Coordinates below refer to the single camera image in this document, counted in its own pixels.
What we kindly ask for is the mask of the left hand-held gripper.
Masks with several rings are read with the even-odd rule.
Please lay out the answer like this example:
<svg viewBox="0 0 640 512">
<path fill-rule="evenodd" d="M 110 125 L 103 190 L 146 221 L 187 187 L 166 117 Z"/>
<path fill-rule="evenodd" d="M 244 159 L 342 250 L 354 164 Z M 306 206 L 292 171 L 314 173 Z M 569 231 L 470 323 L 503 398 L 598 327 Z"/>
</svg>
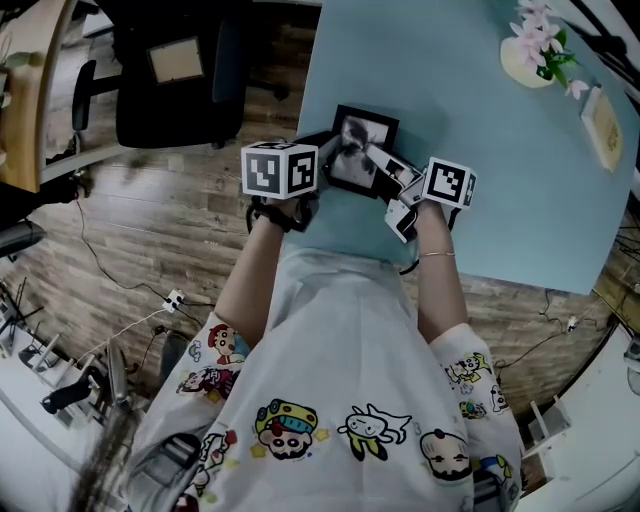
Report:
<svg viewBox="0 0 640 512">
<path fill-rule="evenodd" d="M 241 150 L 243 192 L 251 197 L 247 227 L 261 216 L 287 232 L 303 232 L 318 209 L 319 175 L 330 173 L 336 159 L 351 150 L 341 135 L 319 132 L 294 142 L 262 141 Z M 275 210 L 268 200 L 296 199 L 296 213 Z"/>
</svg>

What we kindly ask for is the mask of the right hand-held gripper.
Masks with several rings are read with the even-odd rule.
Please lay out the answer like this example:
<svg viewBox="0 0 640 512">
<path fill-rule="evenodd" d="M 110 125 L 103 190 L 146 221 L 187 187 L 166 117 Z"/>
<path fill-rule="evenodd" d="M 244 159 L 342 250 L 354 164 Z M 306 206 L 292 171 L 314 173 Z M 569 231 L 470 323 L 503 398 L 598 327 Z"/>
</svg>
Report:
<svg viewBox="0 0 640 512">
<path fill-rule="evenodd" d="M 477 176 L 468 167 L 431 157 L 426 168 L 419 171 L 375 144 L 366 145 L 366 156 L 400 186 L 389 199 L 384 221 L 404 244 L 416 237 L 414 225 L 420 203 L 432 201 L 449 207 L 450 230 L 458 214 L 471 206 Z"/>
</svg>

